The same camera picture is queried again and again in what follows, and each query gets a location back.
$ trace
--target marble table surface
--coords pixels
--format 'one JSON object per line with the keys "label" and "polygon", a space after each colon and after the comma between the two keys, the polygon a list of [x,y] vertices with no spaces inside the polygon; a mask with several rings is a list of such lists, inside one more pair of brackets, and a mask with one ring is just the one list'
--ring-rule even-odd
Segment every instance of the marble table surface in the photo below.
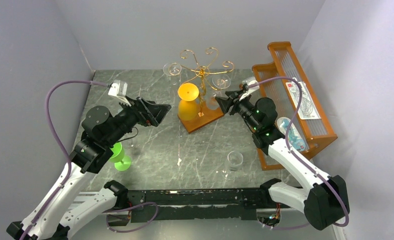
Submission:
{"label": "marble table surface", "polygon": [[[250,69],[236,69],[228,75],[232,80],[229,89],[237,90],[239,83],[253,73]],[[177,80],[184,82],[191,77],[191,72],[182,71]],[[120,172],[113,163],[107,162],[86,191],[99,191],[110,180],[116,180],[130,190],[258,187],[272,178],[291,186],[299,185],[285,169],[261,170],[251,132],[238,114],[227,114],[188,134],[177,116],[179,98],[173,94],[174,89],[162,70],[98,70],[94,76],[94,81],[98,82],[111,83],[114,80],[128,83],[129,97],[141,96],[159,104],[171,104],[172,109],[159,127],[137,125],[138,136],[122,142],[125,153],[132,159],[128,170]],[[118,101],[107,92],[103,87],[91,87],[81,122],[88,110],[98,105],[109,108],[112,115],[117,114],[120,109]],[[252,101],[259,97],[258,93],[253,94]],[[80,140],[82,132],[80,126],[75,143]],[[222,170],[227,154],[233,150],[243,155],[244,162],[241,169],[234,172],[234,178],[226,180]],[[267,161],[268,164],[275,163],[273,159]]]}

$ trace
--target printed label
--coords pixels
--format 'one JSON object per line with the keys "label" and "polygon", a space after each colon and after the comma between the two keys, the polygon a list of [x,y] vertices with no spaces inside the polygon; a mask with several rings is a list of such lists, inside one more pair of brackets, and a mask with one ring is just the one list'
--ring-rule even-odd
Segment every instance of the printed label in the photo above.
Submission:
{"label": "printed label", "polygon": [[[303,98],[301,99],[300,109],[298,110],[298,116],[300,119],[308,120],[308,119],[320,119],[319,112],[313,102],[312,96],[307,90],[307,86],[303,81],[299,82],[301,89],[303,91]],[[288,91],[290,92],[292,101],[294,106],[297,107],[298,98],[300,97],[300,91],[298,91],[298,87],[293,82],[286,83]]]}

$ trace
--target white wall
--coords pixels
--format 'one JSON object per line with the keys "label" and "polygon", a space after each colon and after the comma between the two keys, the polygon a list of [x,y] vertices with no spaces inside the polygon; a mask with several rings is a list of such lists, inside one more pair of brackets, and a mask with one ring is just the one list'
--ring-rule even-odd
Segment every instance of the white wall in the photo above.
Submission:
{"label": "white wall", "polygon": [[[91,80],[76,39],[54,1],[0,0],[0,240],[54,184],[65,162],[45,121],[48,90]],[[89,87],[57,90],[50,104],[56,131],[72,148]]]}
{"label": "white wall", "polygon": [[394,0],[327,0],[298,57],[339,137],[316,162],[347,182],[348,240],[394,240]]}
{"label": "white wall", "polygon": [[325,0],[57,0],[94,69],[161,69],[183,49],[217,47],[217,64],[271,61],[267,44],[298,49]]}

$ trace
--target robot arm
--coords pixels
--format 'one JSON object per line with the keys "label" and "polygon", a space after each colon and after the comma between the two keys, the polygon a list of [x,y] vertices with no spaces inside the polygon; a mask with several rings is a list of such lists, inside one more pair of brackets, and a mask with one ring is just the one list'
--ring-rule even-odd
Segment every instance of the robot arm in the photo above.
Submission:
{"label": "robot arm", "polygon": [[[104,106],[95,106],[88,111],[82,122],[84,132],[81,140],[70,154],[71,163],[67,163],[63,172],[37,208],[23,221],[12,222],[7,232],[20,239],[28,230],[24,239],[27,240],[64,240],[69,239],[81,227],[103,211],[115,208],[123,209],[128,203],[128,190],[121,184],[111,181],[89,200],[72,211],[66,212],[83,187],[99,173],[104,164],[113,155],[111,147],[126,133],[132,132],[136,125],[157,127],[171,109],[168,104],[156,104],[140,97],[131,99],[125,95],[127,84],[115,81],[109,95],[123,101],[123,110],[116,116]],[[68,173],[68,180],[60,182]],[[42,215],[32,222],[36,213],[47,200],[50,200]]]}
{"label": "robot arm", "polygon": [[261,185],[266,192],[266,199],[297,209],[304,213],[313,227],[323,230],[345,216],[339,201],[323,178],[338,193],[347,211],[350,211],[345,181],[339,175],[331,177],[318,169],[292,146],[288,149],[285,136],[275,126],[278,113],[270,98],[262,97],[253,105],[246,84],[243,90],[227,91],[226,95],[228,97],[216,97],[222,112],[229,112],[230,115],[238,113],[251,130],[256,147],[284,166],[302,186],[291,187],[279,179],[272,179]]}

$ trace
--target wooden rack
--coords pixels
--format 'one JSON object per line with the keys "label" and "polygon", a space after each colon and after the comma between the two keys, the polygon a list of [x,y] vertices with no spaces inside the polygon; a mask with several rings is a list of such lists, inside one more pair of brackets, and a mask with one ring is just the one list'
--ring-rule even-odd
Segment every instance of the wooden rack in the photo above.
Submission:
{"label": "wooden rack", "polygon": [[[302,151],[301,154],[307,159],[311,159],[336,140],[337,135],[334,133],[297,56],[292,50],[291,43],[287,41],[272,42],[267,48],[272,55],[273,62],[253,66],[253,73],[256,80],[260,82],[276,76],[287,76],[297,78],[299,82],[303,81],[321,117],[321,119],[303,120],[297,115],[298,121],[294,122],[295,127],[305,140],[307,146],[307,149]],[[291,118],[295,111],[295,106],[292,103],[290,92],[286,86],[287,82],[289,80],[282,79],[264,83],[260,86],[260,94],[262,97],[271,98],[275,102],[278,117]],[[257,149],[257,151],[262,170],[283,169],[283,166],[280,164],[267,164],[267,158],[264,153],[260,149]]]}

